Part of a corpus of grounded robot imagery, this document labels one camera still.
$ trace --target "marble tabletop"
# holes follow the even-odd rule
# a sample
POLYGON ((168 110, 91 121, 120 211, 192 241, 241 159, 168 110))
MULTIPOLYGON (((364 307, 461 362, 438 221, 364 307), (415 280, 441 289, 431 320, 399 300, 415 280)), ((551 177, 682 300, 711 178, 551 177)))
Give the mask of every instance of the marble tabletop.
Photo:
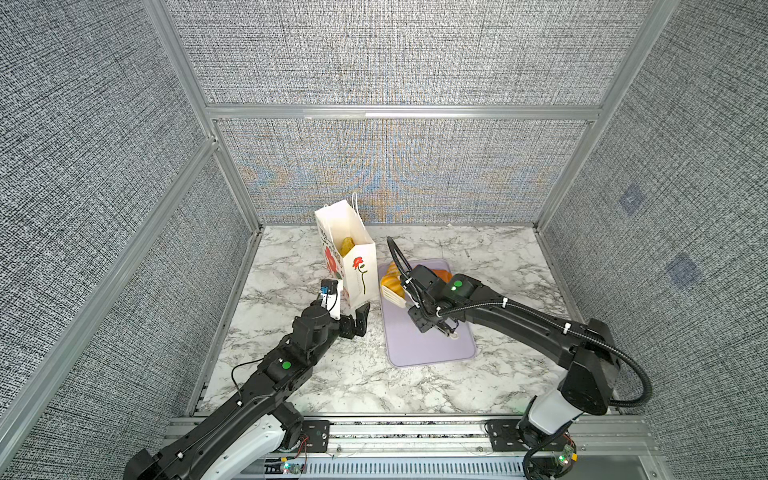
MULTIPOLYGON (((389 263, 385 238, 395 237, 410 260, 444 258, 520 303, 567 317, 565 306, 529 227, 369 227, 379 263, 389 263)), ((230 371, 258 359, 291 330, 328 277, 312 227, 267 227, 223 343, 200 413, 234 392, 230 371)), ((475 358, 399 369, 389 363, 379 301, 368 333, 340 340, 290 401, 304 415, 344 413, 522 413, 564 371, 541 353, 483 326, 471 325, 475 358)), ((243 382, 255 370, 235 372, 243 382)))

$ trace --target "blue patch on wall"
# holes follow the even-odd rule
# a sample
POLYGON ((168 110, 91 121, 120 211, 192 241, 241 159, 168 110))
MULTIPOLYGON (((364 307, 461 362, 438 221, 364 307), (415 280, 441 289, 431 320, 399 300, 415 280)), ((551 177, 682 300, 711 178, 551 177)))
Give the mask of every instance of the blue patch on wall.
POLYGON ((672 283, 680 290, 686 289, 701 278, 701 271, 687 253, 678 253, 667 264, 672 283))
POLYGON ((627 191, 619 199, 619 205, 627 212, 627 216, 631 217, 640 208, 640 205, 645 201, 645 195, 640 190, 640 186, 637 184, 631 184, 627 187, 627 191))

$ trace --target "gray panel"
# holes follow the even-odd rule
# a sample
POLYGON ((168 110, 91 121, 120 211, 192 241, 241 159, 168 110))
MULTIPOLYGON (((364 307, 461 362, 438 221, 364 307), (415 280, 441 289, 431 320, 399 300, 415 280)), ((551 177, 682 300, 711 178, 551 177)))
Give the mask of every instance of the gray panel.
POLYGON ((216 103, 598 104, 651 0, 169 0, 216 103))
POLYGON ((584 316, 650 373, 678 480, 765 477, 766 58, 765 2, 682 2, 545 231, 584 316))
POLYGON ((182 415, 250 229, 210 160, 3 478, 122 478, 182 415))
POLYGON ((201 132, 140 2, 0 15, 0 413, 201 132))
POLYGON ((365 221, 531 222, 583 121, 220 120, 268 223, 360 196, 365 221))

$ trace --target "gift bag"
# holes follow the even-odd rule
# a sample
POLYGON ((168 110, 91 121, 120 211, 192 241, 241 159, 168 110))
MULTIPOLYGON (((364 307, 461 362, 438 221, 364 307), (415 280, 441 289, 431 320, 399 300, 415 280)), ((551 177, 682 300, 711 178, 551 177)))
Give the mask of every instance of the gift bag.
MULTIPOLYGON (((353 196, 353 202, 357 207, 356 196, 353 196)), ((343 281, 343 295, 352 310, 376 298, 379 295, 376 245, 363 226, 357 209, 341 200, 316 210, 315 218, 328 270, 332 278, 343 281), (342 245, 348 237, 352 237, 355 246, 342 257, 342 245)))

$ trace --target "lavender cutting board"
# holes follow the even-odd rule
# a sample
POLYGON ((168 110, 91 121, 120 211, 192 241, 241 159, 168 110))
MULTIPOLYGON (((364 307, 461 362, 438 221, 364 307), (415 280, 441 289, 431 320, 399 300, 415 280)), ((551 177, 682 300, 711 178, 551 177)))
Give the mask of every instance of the lavender cutting board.
MULTIPOLYGON (((442 258, 411 262, 412 266, 424 265, 434 270, 451 271, 442 258)), ((389 264, 379 265, 379 278, 386 275, 389 264)), ((396 367, 403 368, 430 363, 455 362, 475 356, 475 338, 469 324, 461 323, 456 328, 457 339, 443 335, 432 328, 426 333, 419 332, 408 316, 408 310, 381 297, 384 337, 389 361, 396 367)))

